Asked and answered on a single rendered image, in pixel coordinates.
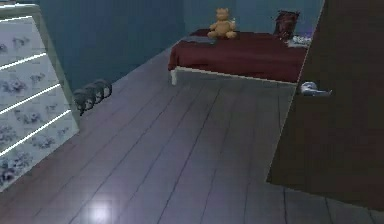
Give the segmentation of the bed with dark red cover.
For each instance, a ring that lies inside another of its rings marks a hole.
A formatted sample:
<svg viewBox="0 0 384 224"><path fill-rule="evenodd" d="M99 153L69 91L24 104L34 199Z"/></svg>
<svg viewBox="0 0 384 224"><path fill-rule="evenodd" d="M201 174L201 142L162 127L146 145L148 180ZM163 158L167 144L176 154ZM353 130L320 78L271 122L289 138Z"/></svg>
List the bed with dark red cover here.
<svg viewBox="0 0 384 224"><path fill-rule="evenodd" d="M198 29L188 36L207 36L208 32ZM168 70L188 68L295 83L306 53L306 48L288 47L270 33L238 32L236 38L217 38L213 45L180 40L171 49Z"/></svg>

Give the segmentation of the grey dumbbell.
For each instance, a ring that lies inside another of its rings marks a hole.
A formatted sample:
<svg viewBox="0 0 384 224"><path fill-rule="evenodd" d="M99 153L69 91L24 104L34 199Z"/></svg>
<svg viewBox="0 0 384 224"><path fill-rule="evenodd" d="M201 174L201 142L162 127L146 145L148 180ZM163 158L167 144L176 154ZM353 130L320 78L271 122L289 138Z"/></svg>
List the grey dumbbell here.
<svg viewBox="0 0 384 224"><path fill-rule="evenodd" d="M80 89L74 91L74 103L83 115L85 111L91 110L95 104L99 104L112 94L112 84L104 79L98 79Z"/></svg>

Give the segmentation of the white flowered chest of drawers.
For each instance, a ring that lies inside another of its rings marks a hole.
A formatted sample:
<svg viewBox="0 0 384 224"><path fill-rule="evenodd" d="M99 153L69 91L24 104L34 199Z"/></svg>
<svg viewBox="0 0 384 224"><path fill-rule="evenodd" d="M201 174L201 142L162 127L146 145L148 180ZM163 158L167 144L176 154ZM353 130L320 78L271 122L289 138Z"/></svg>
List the white flowered chest of drawers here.
<svg viewBox="0 0 384 224"><path fill-rule="evenodd" d="M40 7L0 6L0 192L79 132L72 99Z"/></svg>

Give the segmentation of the dark grey book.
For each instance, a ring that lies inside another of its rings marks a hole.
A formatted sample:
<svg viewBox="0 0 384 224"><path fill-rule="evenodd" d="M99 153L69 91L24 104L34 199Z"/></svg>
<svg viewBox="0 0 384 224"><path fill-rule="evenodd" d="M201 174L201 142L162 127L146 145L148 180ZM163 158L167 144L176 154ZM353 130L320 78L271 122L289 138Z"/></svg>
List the dark grey book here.
<svg viewBox="0 0 384 224"><path fill-rule="evenodd" d="M181 41L185 41L189 43L210 44L210 45L213 45L216 43L216 39L209 38L207 36L186 36L186 37L183 37Z"/></svg>

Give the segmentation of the white patterned cloth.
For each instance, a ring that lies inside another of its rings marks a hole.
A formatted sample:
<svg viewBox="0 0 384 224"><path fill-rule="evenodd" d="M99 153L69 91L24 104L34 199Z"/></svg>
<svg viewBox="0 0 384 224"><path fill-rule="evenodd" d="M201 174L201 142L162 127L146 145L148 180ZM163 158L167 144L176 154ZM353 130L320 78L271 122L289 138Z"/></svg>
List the white patterned cloth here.
<svg viewBox="0 0 384 224"><path fill-rule="evenodd" d="M294 47L294 48L308 48L312 42L311 37L305 37L305 36L293 36L291 39L289 39L286 44L288 47Z"/></svg>

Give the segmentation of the dark brown room door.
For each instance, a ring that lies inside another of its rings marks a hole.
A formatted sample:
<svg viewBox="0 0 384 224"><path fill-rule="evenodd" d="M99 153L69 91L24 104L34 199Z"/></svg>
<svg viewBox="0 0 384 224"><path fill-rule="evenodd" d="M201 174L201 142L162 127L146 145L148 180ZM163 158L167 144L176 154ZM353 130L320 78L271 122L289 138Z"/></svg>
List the dark brown room door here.
<svg viewBox="0 0 384 224"><path fill-rule="evenodd" d="M384 211L384 0L325 0L267 180Z"/></svg>

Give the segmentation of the dark red pillow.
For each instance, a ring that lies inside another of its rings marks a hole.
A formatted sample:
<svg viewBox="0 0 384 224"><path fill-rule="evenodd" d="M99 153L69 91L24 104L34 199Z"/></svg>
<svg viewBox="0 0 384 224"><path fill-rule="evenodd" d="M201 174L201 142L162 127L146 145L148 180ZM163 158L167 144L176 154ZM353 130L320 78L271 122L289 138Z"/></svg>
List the dark red pillow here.
<svg viewBox="0 0 384 224"><path fill-rule="evenodd" d="M276 24L273 35L284 41L291 39L299 16L299 11L279 10L275 19Z"/></svg>

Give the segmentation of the tan teddy bear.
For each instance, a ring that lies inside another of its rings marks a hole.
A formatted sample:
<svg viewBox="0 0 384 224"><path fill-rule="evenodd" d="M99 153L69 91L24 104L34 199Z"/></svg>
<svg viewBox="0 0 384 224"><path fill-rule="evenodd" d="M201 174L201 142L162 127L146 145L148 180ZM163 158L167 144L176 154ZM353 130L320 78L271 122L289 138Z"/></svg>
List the tan teddy bear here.
<svg viewBox="0 0 384 224"><path fill-rule="evenodd" d="M233 39L237 36L235 32L236 23L229 19L228 8L216 9L216 22L209 26L207 36L209 38L228 38Z"/></svg>

